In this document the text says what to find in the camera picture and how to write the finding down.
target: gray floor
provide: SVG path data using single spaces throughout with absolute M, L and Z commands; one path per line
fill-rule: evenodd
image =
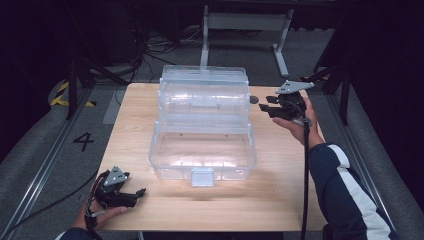
M 312 75 L 320 54 L 332 31 L 289 31 L 283 48 L 290 79 Z M 210 38 L 210 66 L 244 67 L 250 85 L 279 86 L 285 79 L 280 76 L 277 63 L 270 47 L 278 39 L 278 33 L 261 32 L 257 36 L 244 32 L 217 32 Z M 171 53 L 158 57 L 179 65 L 198 65 L 200 62 L 201 43 L 178 48 Z M 134 82 L 158 82 L 164 62 L 145 56 L 150 64 L 143 63 Z M 108 81 L 101 81 L 93 91 L 87 93 L 88 100 L 96 101 L 95 107 L 83 107 L 80 114 L 70 126 L 65 121 L 67 107 L 53 106 L 52 110 L 41 119 L 21 139 L 13 151 L 0 165 L 0 229 L 5 229 L 20 205 L 27 206 L 28 212 L 35 212 L 55 200 L 70 193 L 88 179 L 98 168 L 106 149 L 113 123 L 119 110 L 119 102 L 125 93 L 125 87 L 117 87 Z M 56 94 L 58 86 L 52 90 Z M 393 225 L 401 239 L 424 239 L 424 217 L 411 194 L 391 164 L 384 147 L 378 140 L 373 128 L 354 94 L 349 100 L 349 127 L 340 125 L 338 116 L 330 106 L 338 94 L 325 96 L 319 89 L 308 91 L 317 111 L 321 128 L 327 141 L 336 142 L 346 150 L 351 158 L 363 161 L 365 174 L 371 176 L 377 187 L 377 194 L 382 199 Z M 61 131 L 66 128 L 67 135 L 60 139 Z M 81 143 L 73 140 L 84 133 L 91 134 L 94 143 L 88 144 L 82 151 Z M 344 132 L 351 133 L 352 139 Z M 63 142 L 62 147 L 51 152 L 52 146 Z M 359 157 L 354 150 L 359 150 Z M 53 156 L 51 171 L 47 181 L 37 188 L 31 185 L 37 177 L 40 167 L 45 166 L 45 159 Z M 22 202 L 28 189 L 35 189 L 35 202 Z M 88 187 L 83 188 L 64 202 L 35 216 L 25 222 L 12 235 L 11 239 L 54 239 L 60 232 L 71 226 L 78 209 L 87 197 Z M 136 232 L 101 232 L 104 239 L 135 239 Z M 284 239 L 299 239 L 298 232 L 284 234 Z M 307 239 L 321 239 L 320 233 L 308 233 Z

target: black cable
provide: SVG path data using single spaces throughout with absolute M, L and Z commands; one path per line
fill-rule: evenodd
M 121 102 L 118 100 L 118 97 L 116 96 L 116 93 L 118 92 L 118 86 L 116 86 L 115 92 L 113 93 L 113 95 L 115 96 L 115 101 L 119 104 L 119 106 L 121 106 Z
M 144 58 L 143 58 L 143 61 L 149 66 L 150 74 L 152 74 L 152 76 L 150 77 L 150 80 L 149 80 L 149 83 L 151 83 L 152 79 L 155 77 L 155 74 L 153 73 L 152 66 L 150 65 L 150 63 L 148 61 L 146 61 L 146 59 L 144 59 Z
M 303 217 L 300 239 L 304 240 L 306 235 L 306 224 L 308 222 L 308 199 L 309 199 L 309 119 L 302 112 L 303 129 L 304 129 L 304 151 L 305 151 L 305 169 L 304 169 L 304 189 L 303 189 Z
M 124 70 L 121 70 L 121 71 L 118 71 L 118 72 L 113 72 L 113 74 L 115 74 L 116 76 L 123 76 L 123 75 L 126 75 L 128 73 L 134 72 L 134 70 L 137 69 L 139 66 L 140 65 L 134 65 L 134 66 L 129 67 L 128 69 L 124 69 Z M 103 79 L 108 78 L 108 77 L 106 77 L 105 75 L 103 75 L 101 73 L 91 73 L 91 74 L 95 78 L 100 78 L 100 79 L 102 79 L 102 78 Z
M 97 60 L 96 56 L 94 55 L 93 51 L 91 50 L 90 44 L 88 44 L 87 39 L 85 38 L 84 34 L 82 33 L 82 30 L 81 30 L 81 28 L 79 27 L 79 25 L 78 25 L 78 23 L 77 23 L 77 21 L 76 21 L 76 19 L 75 19 L 74 15 L 72 14 L 71 9 L 69 9 L 68 4 L 66 3 L 66 1 L 65 1 L 65 0 L 63 1 L 63 3 L 64 3 L 64 5 L 65 5 L 65 7 L 66 7 L 66 10 L 67 10 L 67 12 L 68 12 L 69 16 L 71 16 L 72 23 L 75 25 L 75 28 L 76 28 L 76 29 L 78 30 L 78 32 L 80 33 L 81 38 L 82 38 L 82 40 L 84 41 L 85 46 L 87 47 L 88 51 L 90 52 L 90 55 L 93 57 L 94 61 L 96 61 L 98 64 L 100 64 L 99 60 Z
M 286 101 L 286 100 L 280 100 L 279 99 L 279 103 L 281 106 L 283 106 L 284 104 L 289 104 L 292 107 L 296 108 L 296 110 L 299 112 L 300 116 L 302 116 L 303 119 L 306 119 L 306 115 L 305 112 L 295 103 L 292 103 L 290 101 Z
M 158 34 L 152 35 L 152 36 L 150 36 L 149 40 L 146 43 L 145 52 L 148 55 L 161 55 L 161 54 L 168 54 L 168 53 L 175 51 L 176 49 L 189 46 L 193 42 L 196 42 L 197 35 L 198 35 L 198 33 L 201 32 L 201 30 L 202 29 L 197 30 L 195 33 L 191 34 L 190 37 L 188 37 L 187 39 L 181 38 L 178 43 L 168 41 L 168 40 L 166 40 L 166 38 L 164 36 L 161 36 L 161 35 L 158 35 Z M 162 50 L 151 49 L 151 47 L 157 47 L 159 45 L 164 46 Z
M 169 61 L 167 61 L 167 60 L 165 60 L 165 59 L 162 59 L 162 58 L 160 58 L 160 57 L 153 56 L 153 55 L 151 55 L 151 54 L 149 54 L 149 53 L 146 53 L 146 54 L 147 54 L 147 55 L 149 55 L 149 56 L 150 56 L 150 57 L 152 57 L 152 58 L 156 58 L 156 59 L 158 59 L 158 60 L 161 60 L 162 62 L 165 62 L 165 63 L 171 64 L 171 65 L 176 65 L 175 63 L 169 62 Z
M 85 187 L 92 178 L 94 178 L 97 175 L 97 171 L 86 181 L 84 182 L 83 185 L 81 185 L 80 187 L 78 187 L 76 190 L 72 191 L 71 193 L 67 194 L 66 196 L 54 201 L 53 203 L 47 205 L 46 207 L 34 212 L 33 214 L 29 215 L 28 217 L 22 219 L 21 221 L 19 221 L 17 224 L 15 224 L 12 228 L 10 228 L 3 236 L 3 238 L 1 238 L 0 240 L 5 240 L 6 237 L 13 231 L 15 230 L 17 227 L 19 227 L 20 225 L 24 224 L 26 221 L 30 220 L 31 218 L 37 216 L 38 214 L 48 210 L 49 208 L 52 208 L 53 206 L 65 201 L 66 199 L 68 199 L 70 196 L 74 195 L 76 192 L 78 192 L 79 190 L 81 190 L 83 187 Z
M 109 173 L 110 173 L 110 171 L 107 170 L 106 172 L 103 172 L 103 173 L 99 174 L 99 176 L 96 178 L 96 181 L 94 182 L 93 187 L 91 188 L 90 195 L 87 198 L 87 206 L 85 208 L 84 220 L 85 220 L 85 224 L 87 226 L 87 230 L 88 230 L 89 234 L 95 240 L 103 240 L 103 239 L 102 239 L 102 237 L 100 237 L 99 234 L 96 233 L 96 230 L 94 229 L 94 227 L 96 227 L 96 225 L 97 225 L 97 216 L 93 216 L 93 212 L 91 211 L 90 208 L 91 208 L 91 204 L 96 200 L 94 198 L 94 195 L 96 193 L 96 190 L 97 190 L 97 187 L 98 187 L 100 181 L 104 177 L 107 177 L 109 175 Z

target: plastic box latch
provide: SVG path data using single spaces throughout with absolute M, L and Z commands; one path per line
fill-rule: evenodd
M 214 181 L 213 168 L 193 168 L 191 170 L 192 187 L 213 187 Z

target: white stripe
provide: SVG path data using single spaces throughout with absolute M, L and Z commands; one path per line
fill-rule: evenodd
M 346 168 L 349 168 L 350 164 L 345 153 L 336 145 L 329 145 L 328 147 L 336 153 L 340 161 L 337 171 L 352 196 L 353 201 L 361 211 L 362 219 L 367 226 L 367 239 L 389 239 L 390 228 L 376 212 L 377 206 L 347 171 Z
M 59 236 L 57 236 L 57 237 L 55 238 L 55 240 L 60 240 L 60 239 L 62 238 L 63 234 L 65 234 L 65 232 L 63 232 L 63 233 L 59 234 Z

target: clear plastic storage box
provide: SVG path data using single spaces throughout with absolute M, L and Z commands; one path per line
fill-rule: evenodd
M 243 68 L 165 66 L 149 162 L 161 179 L 243 180 L 256 164 Z

